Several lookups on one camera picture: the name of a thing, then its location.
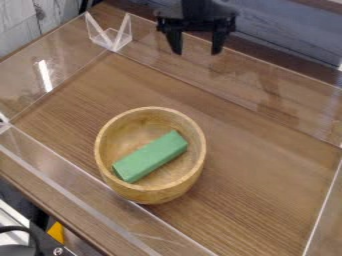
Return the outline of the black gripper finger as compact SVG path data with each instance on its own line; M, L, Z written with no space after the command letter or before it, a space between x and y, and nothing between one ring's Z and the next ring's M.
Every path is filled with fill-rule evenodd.
M169 31L166 33L166 38L172 47L172 50L176 54L182 54L184 49L184 37L181 31Z
M229 36L229 31L216 31L213 33L213 46L212 46L213 55L217 55L222 52L228 36Z

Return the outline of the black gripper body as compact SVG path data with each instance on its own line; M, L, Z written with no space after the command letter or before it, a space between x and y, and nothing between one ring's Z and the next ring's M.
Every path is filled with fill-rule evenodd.
M168 7L154 11L157 30L170 31L225 31L237 30L238 10L222 7L216 0L177 0Z

